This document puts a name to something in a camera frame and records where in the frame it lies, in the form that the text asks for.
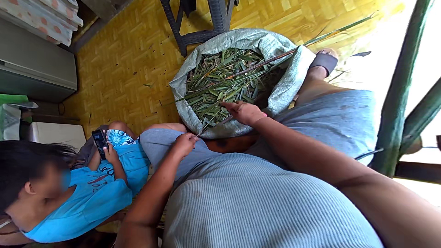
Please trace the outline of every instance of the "hand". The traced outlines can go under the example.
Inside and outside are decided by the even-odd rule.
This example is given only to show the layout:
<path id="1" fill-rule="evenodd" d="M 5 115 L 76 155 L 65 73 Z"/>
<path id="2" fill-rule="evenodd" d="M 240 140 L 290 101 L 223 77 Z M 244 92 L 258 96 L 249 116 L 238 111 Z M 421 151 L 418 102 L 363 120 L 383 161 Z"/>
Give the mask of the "hand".
<path id="1" fill-rule="evenodd" d="M 196 141 L 198 140 L 199 138 L 192 133 L 181 134 L 176 138 L 170 153 L 182 159 L 196 147 Z"/>
<path id="2" fill-rule="evenodd" d="M 120 161 L 120 157 L 118 156 L 118 153 L 116 152 L 116 150 L 113 148 L 112 144 L 108 144 L 109 149 L 107 149 L 107 147 L 104 147 L 104 153 L 106 154 L 106 159 L 107 161 L 109 161 L 109 163 L 111 163 L 112 165 L 116 162 Z"/>
<path id="3" fill-rule="evenodd" d="M 232 116 L 240 123 L 248 126 L 253 126 L 258 120 L 268 116 L 264 112 L 260 111 L 256 105 L 245 103 L 243 101 L 234 102 L 222 102 L 222 106 L 227 108 Z"/>

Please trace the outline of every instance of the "sack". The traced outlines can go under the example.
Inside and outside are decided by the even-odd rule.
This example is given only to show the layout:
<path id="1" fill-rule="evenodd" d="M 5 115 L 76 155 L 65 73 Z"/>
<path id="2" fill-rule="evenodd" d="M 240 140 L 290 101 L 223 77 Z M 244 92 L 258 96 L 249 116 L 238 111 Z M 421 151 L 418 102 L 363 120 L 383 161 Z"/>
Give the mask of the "sack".
<path id="1" fill-rule="evenodd" d="M 184 61 L 179 72 L 169 83 L 175 100 L 185 96 L 187 92 L 187 73 L 199 64 L 202 54 L 216 54 L 227 48 L 255 49 L 267 60 L 296 48 L 296 45 L 281 34 L 263 29 L 236 29 L 219 34 L 204 44 L 199 45 Z M 268 99 L 268 107 L 263 109 L 269 116 L 275 116 L 288 108 L 295 94 L 300 89 L 306 77 L 308 67 L 315 58 L 315 54 L 308 48 L 300 46 L 294 56 L 290 55 L 288 57 L 289 59 L 283 63 L 287 66 L 287 70 L 273 88 Z M 276 60 L 271 64 L 277 64 L 286 58 Z M 200 133 L 203 128 L 202 122 L 193 112 L 193 109 L 188 106 L 188 102 L 186 100 L 178 101 L 176 102 L 176 107 L 185 125 L 193 133 Z M 208 128 L 200 136 L 205 139 L 221 139 L 241 136 L 249 133 L 251 130 L 250 126 L 232 120 L 225 124 Z"/>

